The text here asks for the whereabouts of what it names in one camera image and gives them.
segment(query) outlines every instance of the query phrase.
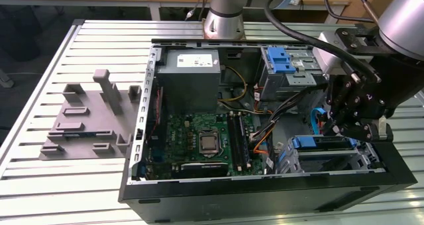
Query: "cpu socket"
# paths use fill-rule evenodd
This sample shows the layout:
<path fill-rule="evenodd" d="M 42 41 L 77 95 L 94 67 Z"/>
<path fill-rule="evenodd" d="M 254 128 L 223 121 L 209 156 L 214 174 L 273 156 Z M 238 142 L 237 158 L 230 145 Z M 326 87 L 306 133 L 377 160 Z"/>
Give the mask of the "cpu socket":
<path fill-rule="evenodd" d="M 199 153 L 213 157 L 219 152 L 219 132 L 218 130 L 203 130 L 199 132 Z"/>

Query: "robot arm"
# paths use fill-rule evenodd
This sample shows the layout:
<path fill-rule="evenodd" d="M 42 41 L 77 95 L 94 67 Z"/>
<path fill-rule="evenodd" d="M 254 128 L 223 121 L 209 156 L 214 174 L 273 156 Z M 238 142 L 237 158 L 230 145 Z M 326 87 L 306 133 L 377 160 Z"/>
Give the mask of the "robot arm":
<path fill-rule="evenodd" d="M 243 7 L 263 8 L 267 0 L 211 0 L 211 8 L 205 22 L 207 39 L 243 39 Z M 271 8 L 285 0 L 274 0 Z"/>
<path fill-rule="evenodd" d="M 243 7 L 265 7 L 269 2 L 265 8 L 273 24 L 315 46 L 314 54 L 329 78 L 326 101 L 331 110 L 325 134 L 341 133 L 367 142 L 393 141 L 386 119 L 424 88 L 424 0 L 394 0 L 381 19 L 373 14 L 378 28 L 342 28 L 323 32 L 319 40 L 277 20 L 270 9 L 282 1 L 211 0 L 206 38 L 243 39 Z"/>
<path fill-rule="evenodd" d="M 322 34 L 379 76 L 379 80 L 370 80 L 361 75 L 362 80 L 355 81 L 337 70 L 345 62 L 326 59 L 326 54 L 315 49 L 321 67 L 330 74 L 326 135 L 342 133 L 369 142 L 394 140 L 386 119 L 424 87 L 423 22 L 424 0 L 394 0 L 379 19 L 379 28 L 338 29 Z"/>

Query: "ram slot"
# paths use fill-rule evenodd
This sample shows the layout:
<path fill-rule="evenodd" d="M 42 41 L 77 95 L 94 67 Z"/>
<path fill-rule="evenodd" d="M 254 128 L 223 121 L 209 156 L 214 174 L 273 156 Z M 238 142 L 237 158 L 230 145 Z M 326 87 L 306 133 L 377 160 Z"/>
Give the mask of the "ram slot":
<path fill-rule="evenodd" d="M 251 167 L 250 150 L 247 135 L 245 132 L 245 124 L 241 115 L 227 117 L 230 129 L 231 154 L 234 161 L 234 169 L 241 171 Z"/>
<path fill-rule="evenodd" d="M 238 131 L 239 124 L 234 114 L 227 116 L 227 126 L 229 126 L 229 135 L 230 135 L 230 147 L 231 147 L 231 157 L 233 157 L 233 167 L 234 170 L 242 170 L 242 153 L 239 147 Z"/>
<path fill-rule="evenodd" d="M 243 169 L 247 169 L 251 167 L 251 157 L 250 157 L 250 148 L 249 148 L 249 141 L 247 141 L 247 134 L 245 132 L 245 123 L 242 116 L 238 117 L 238 125 L 239 125 L 239 148 L 241 148 L 241 154 L 242 154 L 242 163 L 243 163 Z"/>

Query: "slotted aluminum surface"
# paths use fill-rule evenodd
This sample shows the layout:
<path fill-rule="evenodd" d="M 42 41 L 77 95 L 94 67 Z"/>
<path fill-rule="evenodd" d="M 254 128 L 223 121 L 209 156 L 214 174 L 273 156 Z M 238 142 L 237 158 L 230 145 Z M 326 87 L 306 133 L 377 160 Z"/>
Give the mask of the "slotted aluminum surface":
<path fill-rule="evenodd" d="M 353 25 L 289 24 L 311 36 Z M 289 39 L 270 23 L 246 23 L 247 39 Z M 202 38 L 202 24 L 86 21 L 73 26 L 41 84 L 0 148 L 0 224 L 145 224 L 118 202 L 125 159 L 41 161 L 39 151 L 65 101 L 66 84 L 101 90 L 95 69 L 111 71 L 119 89 L 142 85 L 153 38 Z M 395 145 L 419 183 L 345 212 L 243 218 L 197 224 L 424 224 L 424 108 L 410 99 L 390 120 Z"/>

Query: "green motherboard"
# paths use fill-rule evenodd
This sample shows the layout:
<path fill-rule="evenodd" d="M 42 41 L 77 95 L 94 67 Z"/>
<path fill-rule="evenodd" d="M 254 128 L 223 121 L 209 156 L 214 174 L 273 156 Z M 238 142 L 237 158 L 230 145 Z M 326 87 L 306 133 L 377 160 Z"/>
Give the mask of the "green motherboard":
<path fill-rule="evenodd" d="M 250 157 L 249 168 L 243 170 L 234 168 L 231 149 L 234 145 L 231 145 L 227 117 L 230 117 L 229 114 L 174 114 L 169 116 L 167 142 L 162 152 L 163 161 L 153 164 L 158 179 L 175 179 L 170 168 L 178 163 L 227 163 L 227 176 L 263 173 L 263 163 L 259 155 Z M 241 119 L 246 135 L 250 135 L 254 132 L 253 116 L 251 114 L 243 114 Z M 218 143 L 217 149 L 219 149 L 213 153 L 206 153 L 205 150 L 213 150 L 209 148 L 210 144 L 206 145 L 206 143 L 211 145 Z"/>

